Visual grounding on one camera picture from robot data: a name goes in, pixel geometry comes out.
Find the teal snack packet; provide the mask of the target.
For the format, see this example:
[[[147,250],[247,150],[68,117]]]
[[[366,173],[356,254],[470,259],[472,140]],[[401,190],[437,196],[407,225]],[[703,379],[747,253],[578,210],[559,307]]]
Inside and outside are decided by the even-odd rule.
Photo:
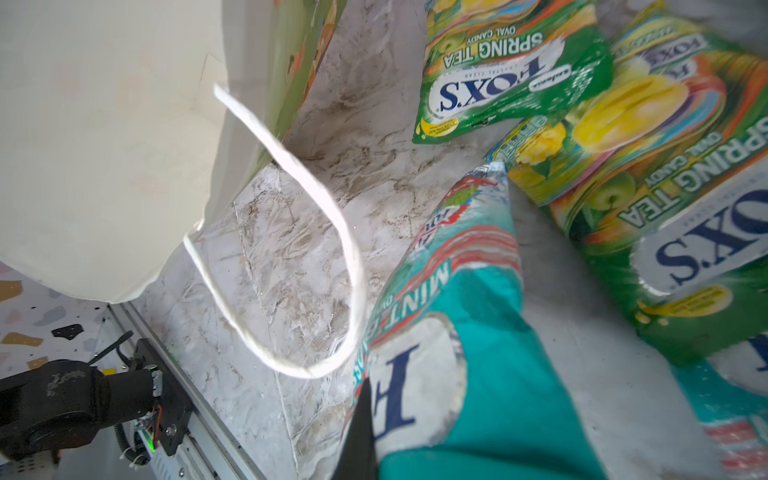
[[[355,361],[370,381],[378,479],[601,479],[603,467],[524,320],[503,164],[464,175],[389,278]]]

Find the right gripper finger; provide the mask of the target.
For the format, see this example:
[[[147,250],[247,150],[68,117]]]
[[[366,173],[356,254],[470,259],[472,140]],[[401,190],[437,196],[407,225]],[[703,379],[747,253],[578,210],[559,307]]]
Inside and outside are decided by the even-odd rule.
[[[370,381],[365,379],[347,425],[333,480],[377,480]]]

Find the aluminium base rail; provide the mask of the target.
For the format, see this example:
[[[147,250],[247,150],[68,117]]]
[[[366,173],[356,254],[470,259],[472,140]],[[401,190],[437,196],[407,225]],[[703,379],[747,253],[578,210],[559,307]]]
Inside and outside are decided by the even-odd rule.
[[[127,332],[135,333],[129,344],[146,364],[160,361],[160,368],[171,380],[180,402],[170,413],[164,412],[160,425],[160,445],[150,463],[158,479],[263,479],[265,475],[250,459],[184,372],[178,361],[154,333],[132,303],[110,305],[107,317]]]

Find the green circuit board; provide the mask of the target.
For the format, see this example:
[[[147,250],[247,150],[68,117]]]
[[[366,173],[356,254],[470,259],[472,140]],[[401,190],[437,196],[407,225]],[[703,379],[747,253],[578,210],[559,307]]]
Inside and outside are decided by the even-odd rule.
[[[160,434],[156,432],[157,425],[156,412],[147,413],[131,425],[135,447],[146,452],[149,458],[152,458],[160,447]]]

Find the green snack packet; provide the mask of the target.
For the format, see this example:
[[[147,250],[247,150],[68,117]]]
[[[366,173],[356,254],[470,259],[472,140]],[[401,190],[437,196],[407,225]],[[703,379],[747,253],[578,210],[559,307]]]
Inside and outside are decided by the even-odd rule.
[[[639,335],[694,364],[767,329],[767,62],[654,2],[612,85],[487,154],[583,255]]]

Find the white paper bag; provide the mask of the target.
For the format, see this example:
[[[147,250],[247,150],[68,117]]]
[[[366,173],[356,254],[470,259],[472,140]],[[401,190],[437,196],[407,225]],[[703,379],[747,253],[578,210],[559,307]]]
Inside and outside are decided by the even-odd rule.
[[[318,379],[359,348],[367,276],[330,191],[283,143],[341,1],[5,1],[1,259],[61,294],[122,303],[183,245],[219,310],[272,370]],[[270,162],[335,228],[348,331],[309,366],[261,344],[194,238]]]

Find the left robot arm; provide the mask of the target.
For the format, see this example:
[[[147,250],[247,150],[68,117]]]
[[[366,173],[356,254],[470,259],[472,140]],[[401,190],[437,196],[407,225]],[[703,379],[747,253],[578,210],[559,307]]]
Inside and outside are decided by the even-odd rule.
[[[146,338],[123,373],[107,375],[95,361],[55,360],[1,381],[1,454],[20,461],[44,451],[90,444],[113,428],[135,465],[152,453],[172,456],[182,444],[193,402]]]

